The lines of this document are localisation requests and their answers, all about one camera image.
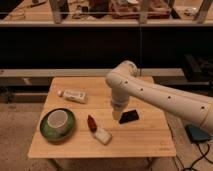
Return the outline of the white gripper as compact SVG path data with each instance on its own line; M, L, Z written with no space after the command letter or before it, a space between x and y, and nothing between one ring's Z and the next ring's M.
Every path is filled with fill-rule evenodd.
M115 120L120 120L122 112L128 105L127 101L119 101L118 99L111 99L112 116Z

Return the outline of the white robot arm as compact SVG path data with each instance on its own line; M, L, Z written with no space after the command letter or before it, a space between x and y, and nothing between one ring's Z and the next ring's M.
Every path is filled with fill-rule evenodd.
M194 94L137 78L137 66L123 61L105 77L111 88L113 114L119 117L135 97L179 118L193 123L213 135L213 98Z

